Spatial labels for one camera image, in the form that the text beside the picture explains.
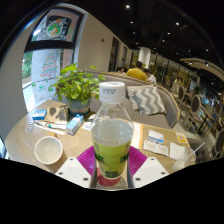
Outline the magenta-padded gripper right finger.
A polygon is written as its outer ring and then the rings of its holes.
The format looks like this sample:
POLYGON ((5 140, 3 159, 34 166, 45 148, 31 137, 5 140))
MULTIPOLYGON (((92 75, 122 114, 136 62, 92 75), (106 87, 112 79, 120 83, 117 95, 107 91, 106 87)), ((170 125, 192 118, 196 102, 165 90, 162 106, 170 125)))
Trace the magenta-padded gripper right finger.
POLYGON ((168 175, 155 157, 147 157, 140 150, 130 147, 127 161, 129 188, 140 188, 168 175))

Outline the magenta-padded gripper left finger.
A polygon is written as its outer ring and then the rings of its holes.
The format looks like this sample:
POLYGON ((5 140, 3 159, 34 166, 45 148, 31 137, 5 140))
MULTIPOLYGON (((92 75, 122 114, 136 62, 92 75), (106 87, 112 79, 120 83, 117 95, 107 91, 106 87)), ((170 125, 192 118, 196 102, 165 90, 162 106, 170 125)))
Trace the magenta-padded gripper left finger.
POLYGON ((77 158, 69 157, 56 175, 81 187, 95 188, 97 168, 94 147, 89 147, 77 158))

